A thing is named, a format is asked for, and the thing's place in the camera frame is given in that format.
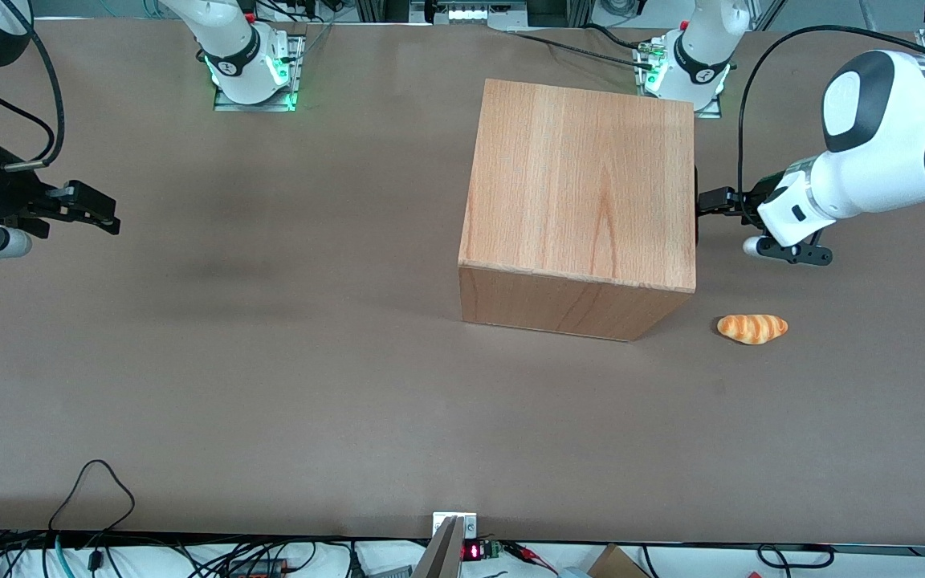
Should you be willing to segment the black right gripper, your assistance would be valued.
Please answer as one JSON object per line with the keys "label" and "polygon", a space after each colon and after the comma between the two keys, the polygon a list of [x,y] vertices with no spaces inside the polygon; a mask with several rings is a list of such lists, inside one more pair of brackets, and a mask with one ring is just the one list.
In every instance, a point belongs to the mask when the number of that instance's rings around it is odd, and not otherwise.
{"label": "black right gripper", "polygon": [[47,240],[51,226],[42,219],[79,222],[118,235],[116,201],[82,181],[67,181],[61,187],[42,182],[36,172],[5,172],[3,165],[19,158],[0,148],[0,226],[18,228]]}

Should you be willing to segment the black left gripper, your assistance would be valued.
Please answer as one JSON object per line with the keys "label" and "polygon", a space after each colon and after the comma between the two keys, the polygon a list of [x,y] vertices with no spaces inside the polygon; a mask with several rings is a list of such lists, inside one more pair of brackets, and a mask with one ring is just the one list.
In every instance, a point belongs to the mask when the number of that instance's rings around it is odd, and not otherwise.
{"label": "black left gripper", "polygon": [[734,187],[720,187],[697,194],[697,216],[741,216],[743,226],[754,226],[762,234],[768,227],[761,219],[759,208],[778,190],[784,172],[760,179],[752,190],[737,191]]}

